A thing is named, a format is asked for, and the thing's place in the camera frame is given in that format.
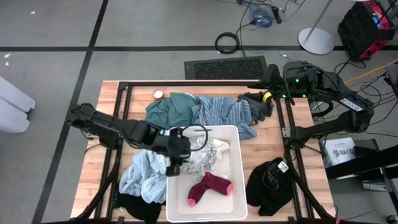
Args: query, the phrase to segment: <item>white plastic bin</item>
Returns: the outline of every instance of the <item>white plastic bin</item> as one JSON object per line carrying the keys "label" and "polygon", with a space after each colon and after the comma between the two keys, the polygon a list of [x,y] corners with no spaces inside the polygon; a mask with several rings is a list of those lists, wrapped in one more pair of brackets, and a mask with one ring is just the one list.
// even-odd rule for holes
{"label": "white plastic bin", "polygon": [[[195,185],[192,176],[181,174],[178,177],[168,177],[166,217],[170,222],[243,220],[248,215],[238,129],[233,125],[205,128],[209,130],[209,138],[229,143],[229,149],[223,152],[223,159],[212,173],[226,175],[232,182],[232,193],[225,196],[214,190],[207,190],[199,203],[190,207],[187,197],[189,190]],[[189,127],[184,131],[184,135],[198,136],[204,135],[204,132],[201,127]]]}

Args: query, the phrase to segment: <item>white cloth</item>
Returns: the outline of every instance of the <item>white cloth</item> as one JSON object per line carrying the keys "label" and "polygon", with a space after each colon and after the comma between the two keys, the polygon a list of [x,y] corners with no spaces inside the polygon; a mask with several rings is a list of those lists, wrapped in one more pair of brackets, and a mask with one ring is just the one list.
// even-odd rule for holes
{"label": "white cloth", "polygon": [[[198,149],[204,142],[204,136],[190,137],[191,149]],[[192,174],[194,183],[199,183],[205,172],[212,171],[222,160],[222,152],[228,149],[229,144],[227,142],[210,138],[203,149],[191,152],[191,156],[187,159],[187,162],[182,164],[180,170]]]}
{"label": "white cloth", "polygon": [[145,202],[163,203],[166,200],[166,158],[143,149],[132,156],[132,165],[120,179],[122,194],[141,196]]}

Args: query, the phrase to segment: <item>wooden tabletop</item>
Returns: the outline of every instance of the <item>wooden tabletop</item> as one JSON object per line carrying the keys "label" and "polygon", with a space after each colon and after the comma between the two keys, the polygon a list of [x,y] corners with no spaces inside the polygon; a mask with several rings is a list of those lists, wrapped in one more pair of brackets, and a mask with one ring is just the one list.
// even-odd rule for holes
{"label": "wooden tabletop", "polygon": [[[99,94],[98,104],[96,109],[98,111],[112,115],[114,105],[116,102],[116,94],[118,91],[119,81],[104,81],[101,93]],[[162,90],[165,97],[170,96],[171,92],[176,93],[191,93],[195,96],[211,95],[211,96],[226,96],[237,99],[239,94],[247,91],[257,93],[259,90],[248,89],[245,86],[135,86],[132,89],[132,96],[128,119],[144,119],[146,115],[145,108],[153,102],[154,90]],[[121,108],[119,111],[119,118],[123,114],[124,101],[126,99],[126,91],[122,96]],[[296,126],[309,127],[313,125],[311,113],[308,107],[307,99],[295,99],[295,106],[292,107]],[[285,103],[282,101],[282,109],[284,111],[285,123],[289,125],[289,119],[285,109]],[[282,144],[282,136],[280,133],[279,119],[276,107],[270,118],[260,122],[258,125],[252,126],[257,131],[257,137],[250,140],[241,141],[241,153],[243,159],[244,179],[247,183],[252,170],[265,161],[271,161],[276,157],[283,157],[284,147]],[[98,140],[89,141],[88,146],[98,144]],[[310,139],[306,145],[319,150],[316,139]],[[97,146],[90,149],[85,156],[83,167],[81,168],[81,175],[77,187],[75,202],[72,208],[71,217],[79,215],[84,208],[89,204],[95,193],[98,191],[101,180],[101,172],[103,169],[105,148]],[[139,152],[137,149],[130,148],[126,143],[123,146],[123,153],[121,159],[121,166],[119,171],[119,178],[124,171],[132,164],[132,155]],[[335,208],[333,206],[333,199],[331,197],[328,179],[326,177],[325,168],[323,166],[322,157],[319,153],[303,148],[301,149],[305,172],[307,175],[308,186],[317,200],[322,204],[326,211],[335,215]],[[295,157],[294,151],[291,150],[292,157]],[[110,167],[113,165],[113,159],[116,152],[113,152]],[[303,217],[307,216],[305,208],[305,201],[300,188],[297,186],[301,211]],[[106,207],[109,199],[109,189],[104,195],[101,216],[105,217]],[[293,201],[283,206],[272,217],[260,217],[258,215],[259,207],[252,207],[248,205],[248,217],[245,221],[287,221],[287,217],[295,217]],[[136,221],[128,212],[122,212],[120,209],[114,209],[113,220],[117,220],[119,216],[124,216],[126,221]],[[162,207],[162,212],[159,216],[159,221],[167,221],[165,206]]]}

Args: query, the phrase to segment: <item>black garment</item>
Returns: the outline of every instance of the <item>black garment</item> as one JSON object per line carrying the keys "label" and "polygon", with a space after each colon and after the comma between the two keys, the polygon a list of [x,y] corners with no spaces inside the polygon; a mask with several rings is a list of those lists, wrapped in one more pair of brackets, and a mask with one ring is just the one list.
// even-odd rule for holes
{"label": "black garment", "polygon": [[278,168],[281,157],[257,166],[246,186],[246,200],[252,206],[261,206],[260,216],[272,216],[293,197],[292,179],[289,172]]}
{"label": "black garment", "polygon": [[251,118],[253,121],[264,121],[266,116],[269,117],[272,114],[272,108],[274,107],[274,104],[271,102],[271,97],[268,97],[265,102],[262,100],[263,97],[264,94],[262,92],[247,92],[238,96],[239,100],[246,100],[249,103]]}
{"label": "black garment", "polygon": [[141,196],[133,196],[129,194],[121,194],[119,187],[117,188],[116,206],[124,207],[127,212],[139,220],[144,220],[145,223],[156,223],[162,205],[161,203],[146,203]]}

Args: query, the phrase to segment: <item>striped cloth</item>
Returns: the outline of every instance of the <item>striped cloth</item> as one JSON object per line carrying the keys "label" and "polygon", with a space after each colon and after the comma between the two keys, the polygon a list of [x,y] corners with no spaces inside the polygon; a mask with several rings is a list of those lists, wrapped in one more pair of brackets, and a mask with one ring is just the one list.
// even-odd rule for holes
{"label": "striped cloth", "polygon": [[252,122],[249,103],[246,100],[236,101],[227,97],[199,97],[200,104],[191,107],[193,124],[202,125],[235,125],[240,139],[257,136],[249,127]]}

